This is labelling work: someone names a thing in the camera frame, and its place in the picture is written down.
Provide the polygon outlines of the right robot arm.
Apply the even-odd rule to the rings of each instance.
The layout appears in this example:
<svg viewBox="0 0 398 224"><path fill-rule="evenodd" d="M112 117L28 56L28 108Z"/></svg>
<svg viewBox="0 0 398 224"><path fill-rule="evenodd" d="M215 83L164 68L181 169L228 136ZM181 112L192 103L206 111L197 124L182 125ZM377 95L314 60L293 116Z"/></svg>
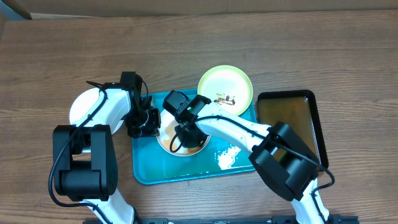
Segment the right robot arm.
<svg viewBox="0 0 398 224"><path fill-rule="evenodd" d="M298 223L331 222L318 193L318 173L327 169L288 124L254 123L227 112L205 96L190 99L175 90L165 97L162 106L178 123L175 136L181 146L199 146L208 136L234 144L249 154L268 188L292 204Z"/></svg>

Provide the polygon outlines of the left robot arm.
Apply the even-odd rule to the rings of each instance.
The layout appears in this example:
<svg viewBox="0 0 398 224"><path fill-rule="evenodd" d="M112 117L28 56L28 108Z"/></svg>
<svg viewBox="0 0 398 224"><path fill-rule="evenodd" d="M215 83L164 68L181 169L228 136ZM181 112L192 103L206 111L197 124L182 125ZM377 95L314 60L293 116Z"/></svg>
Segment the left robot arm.
<svg viewBox="0 0 398 224"><path fill-rule="evenodd" d="M136 210L117 188L118 164L112 135L126 125L131 138L159 135L160 112L136 72L122 72L119 82L89 82L70 112L91 106L69 125L53 131L53 165L48 180L59 207L88 207L100 223L139 223Z"/></svg>

